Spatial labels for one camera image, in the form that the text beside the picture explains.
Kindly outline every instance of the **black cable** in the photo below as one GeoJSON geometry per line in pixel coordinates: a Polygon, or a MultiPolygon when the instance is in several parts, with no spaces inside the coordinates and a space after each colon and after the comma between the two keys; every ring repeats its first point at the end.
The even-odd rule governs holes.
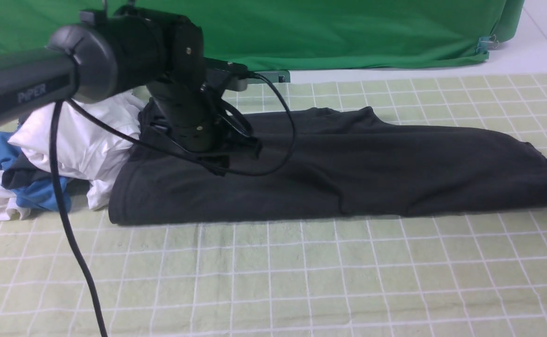
{"type": "MultiPolygon", "coordinates": [[[[200,164],[205,167],[212,167],[216,170],[223,170],[228,173],[236,174],[236,175],[245,175],[245,176],[264,176],[269,175],[275,171],[278,171],[281,169],[287,162],[290,160],[290,157],[294,153],[294,146],[297,136],[296,126],[294,124],[294,119],[292,118],[290,108],[286,104],[286,101],[282,97],[282,94],[279,93],[277,88],[269,81],[267,78],[260,74],[251,73],[250,78],[259,79],[267,83],[267,85],[275,92],[277,98],[280,100],[282,105],[284,106],[285,112],[288,115],[288,118],[290,120],[290,124],[292,124],[292,143],[290,145],[290,149],[288,150],[288,153],[286,154],[286,157],[282,162],[276,166],[275,168],[262,172],[262,173],[250,173],[250,172],[243,172],[243,171],[237,171],[237,170],[231,170],[228,168],[219,168],[217,166],[201,162],[199,160],[194,160],[193,158],[188,158],[186,156],[176,154],[174,152],[162,150],[158,147],[154,147],[148,143],[144,143],[140,140],[133,139],[130,136],[127,136],[126,134],[123,134],[121,132],[118,132],[117,130],[111,128],[111,126],[108,126],[107,124],[103,123],[99,119],[95,118],[91,114],[89,114],[87,111],[85,111],[80,105],[78,105],[74,100],[68,99],[66,102],[70,104],[78,113],[83,115],[84,117],[88,118],[89,121],[93,122],[97,126],[100,126],[101,128],[107,130],[108,132],[119,136],[133,144],[139,145],[141,147],[146,147],[147,149],[151,149],[152,151],[161,152],[166,155],[175,156],[176,158],[180,158],[182,160],[187,160],[189,162],[194,162],[196,164],[200,164]]],[[[94,312],[96,315],[96,322],[98,323],[98,329],[100,331],[101,337],[108,337],[107,336],[107,329],[105,327],[105,321],[102,317],[102,310],[101,310],[101,304],[98,298],[98,292],[96,291],[96,286],[94,284],[94,280],[92,279],[92,275],[90,273],[90,269],[88,268],[87,263],[84,260],[84,256],[80,252],[80,248],[78,247],[78,244],[76,242],[76,237],[74,236],[74,232],[72,229],[72,224],[70,223],[70,219],[67,215],[67,209],[66,209],[66,203],[64,201],[64,195],[63,191],[61,190],[61,184],[59,181],[59,164],[57,160],[57,131],[59,129],[59,117],[61,116],[61,107],[63,105],[63,101],[55,102],[55,108],[53,109],[53,117],[51,118],[51,135],[49,137],[49,162],[51,165],[51,183],[53,185],[53,190],[55,191],[55,199],[57,200],[57,208],[59,209],[59,216],[61,217],[61,222],[63,224],[63,229],[66,233],[67,241],[70,243],[70,248],[72,248],[72,252],[76,258],[76,261],[78,262],[78,265],[80,266],[82,273],[84,274],[84,278],[86,279],[87,285],[88,285],[88,291],[90,292],[90,295],[92,297],[92,306],[94,307],[94,312]]]]}
{"type": "Polygon", "coordinates": [[[86,262],[84,256],[80,252],[80,248],[74,237],[74,231],[70,219],[67,216],[66,203],[64,201],[63,191],[61,190],[61,184],[59,182],[59,164],[57,162],[57,130],[59,128],[59,117],[61,116],[61,107],[63,101],[55,102],[55,109],[53,109],[53,118],[51,119],[51,135],[49,137],[49,162],[51,165],[51,182],[53,183],[53,190],[55,190],[55,200],[57,200],[57,208],[59,209],[59,215],[61,216],[61,222],[63,223],[63,229],[66,232],[67,241],[70,243],[72,252],[76,258],[76,261],[80,265],[84,278],[88,284],[88,291],[92,297],[92,305],[96,314],[96,322],[98,322],[98,329],[101,333],[101,337],[107,337],[107,329],[105,328],[105,321],[102,317],[101,305],[98,300],[98,293],[96,292],[96,286],[94,280],[86,262]]]}
{"type": "Polygon", "coordinates": [[[132,137],[126,135],[126,134],[118,132],[114,128],[111,128],[111,126],[108,126],[107,124],[100,121],[98,118],[92,116],[90,113],[85,111],[85,109],[83,109],[80,105],[78,105],[74,100],[69,99],[69,100],[66,100],[66,102],[68,104],[70,104],[72,106],[72,108],[74,108],[75,111],[80,113],[83,117],[87,118],[89,121],[93,122],[94,124],[96,124],[100,128],[103,128],[107,132],[110,132],[111,134],[114,134],[115,136],[121,137],[121,138],[129,141],[130,143],[138,145],[139,147],[144,147],[144,148],[147,148],[151,151],[156,151],[156,152],[159,152],[159,153],[162,153],[162,154],[165,154],[165,155],[174,156],[175,158],[178,158],[178,159],[181,159],[181,160],[186,160],[188,162],[192,162],[193,164],[198,164],[198,165],[201,165],[203,167],[206,167],[206,168],[212,169],[212,170],[218,170],[218,171],[231,173],[233,175],[240,175],[240,176],[262,177],[262,176],[267,176],[267,175],[271,175],[272,173],[275,173],[276,171],[278,171],[279,169],[281,169],[283,166],[285,166],[288,163],[288,161],[290,160],[292,154],[294,153],[297,130],[296,130],[296,125],[294,124],[294,119],[292,118],[292,113],[290,112],[290,107],[288,107],[288,105],[286,104],[286,101],[282,97],[282,94],[280,94],[279,90],[273,85],[273,83],[271,83],[271,81],[269,81],[269,79],[267,79],[263,75],[260,75],[260,74],[257,74],[257,73],[250,73],[249,78],[264,81],[271,88],[271,90],[273,90],[273,92],[275,92],[277,98],[282,103],[282,106],[284,107],[284,110],[285,110],[286,114],[288,115],[288,119],[290,120],[290,124],[292,125],[292,141],[290,143],[290,149],[288,149],[288,152],[286,153],[286,156],[284,157],[284,159],[282,160],[282,162],[280,164],[275,166],[273,169],[270,169],[270,170],[264,171],[264,172],[245,172],[245,171],[240,171],[240,170],[234,170],[232,168],[229,168],[229,169],[228,168],[222,168],[222,167],[218,167],[218,166],[212,165],[212,164],[204,162],[204,161],[200,161],[200,160],[196,160],[194,158],[190,158],[189,156],[177,154],[175,152],[167,151],[165,149],[160,149],[159,147],[154,147],[151,144],[145,143],[144,141],[134,139],[134,138],[132,138],[132,137]]]}

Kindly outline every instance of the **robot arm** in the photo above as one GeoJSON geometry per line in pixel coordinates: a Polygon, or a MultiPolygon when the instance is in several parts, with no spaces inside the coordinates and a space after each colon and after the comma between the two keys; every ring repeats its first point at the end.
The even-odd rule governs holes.
{"type": "Polygon", "coordinates": [[[167,122],[161,131],[184,151],[221,167],[232,153],[258,156],[250,125],[221,99],[247,88],[248,69],[205,58],[203,45],[183,15],[131,5],[109,18],[81,11],[46,48],[0,56],[0,124],[57,100],[96,103],[147,85],[167,122]]]}

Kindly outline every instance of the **green grid mat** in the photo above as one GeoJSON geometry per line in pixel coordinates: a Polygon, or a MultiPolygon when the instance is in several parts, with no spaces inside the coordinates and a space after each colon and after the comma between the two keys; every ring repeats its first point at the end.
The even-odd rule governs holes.
{"type": "MultiPolygon", "coordinates": [[[[547,156],[547,74],[277,87],[292,110],[371,105],[386,122],[489,128],[547,156]]],[[[226,99],[281,110],[263,85],[226,99]]],[[[547,209],[120,228],[85,202],[72,224],[111,336],[547,336],[547,209]]],[[[0,336],[96,333],[58,215],[0,223],[0,336]]]]}

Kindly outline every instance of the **piper logo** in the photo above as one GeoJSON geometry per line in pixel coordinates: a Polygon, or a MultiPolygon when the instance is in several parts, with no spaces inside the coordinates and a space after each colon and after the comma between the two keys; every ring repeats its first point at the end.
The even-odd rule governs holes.
{"type": "Polygon", "coordinates": [[[29,88],[25,91],[17,93],[17,103],[27,103],[34,98],[39,98],[47,93],[47,86],[45,83],[29,88]]]}

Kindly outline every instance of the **metal bracket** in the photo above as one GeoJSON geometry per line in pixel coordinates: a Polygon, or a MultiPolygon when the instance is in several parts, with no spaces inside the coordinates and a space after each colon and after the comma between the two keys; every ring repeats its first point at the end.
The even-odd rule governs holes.
{"type": "MultiPolygon", "coordinates": [[[[271,83],[290,83],[290,71],[279,70],[279,71],[257,71],[258,74],[267,77],[271,83]]],[[[262,84],[262,81],[257,79],[249,79],[248,84],[262,84]]]]}

